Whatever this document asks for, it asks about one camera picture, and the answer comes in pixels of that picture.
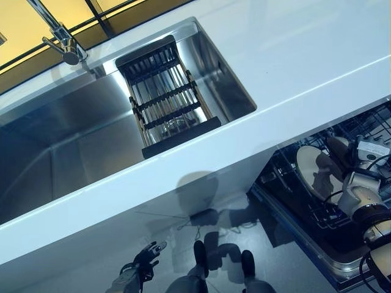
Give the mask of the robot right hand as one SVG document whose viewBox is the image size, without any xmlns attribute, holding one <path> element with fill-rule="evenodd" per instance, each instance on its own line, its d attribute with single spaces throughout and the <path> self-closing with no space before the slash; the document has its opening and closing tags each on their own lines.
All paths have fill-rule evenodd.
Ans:
<svg viewBox="0 0 391 293">
<path fill-rule="evenodd" d="M 378 172 L 390 157 L 390 142 L 358 135 L 350 146 L 351 165 L 371 172 Z"/>
</svg>

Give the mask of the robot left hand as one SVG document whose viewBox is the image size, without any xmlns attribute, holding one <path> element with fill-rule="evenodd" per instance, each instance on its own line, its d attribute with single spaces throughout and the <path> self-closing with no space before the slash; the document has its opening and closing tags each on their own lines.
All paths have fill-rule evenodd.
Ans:
<svg viewBox="0 0 391 293">
<path fill-rule="evenodd" d="M 141 281 L 152 280 L 154 276 L 153 268 L 159 263 L 156 258 L 166 247 L 166 241 L 160 242 L 159 244 L 154 241 L 151 244 L 148 244 L 135 256 L 133 262 L 125 264 L 121 268 L 120 274 L 130 269 L 136 269 Z"/>
</svg>

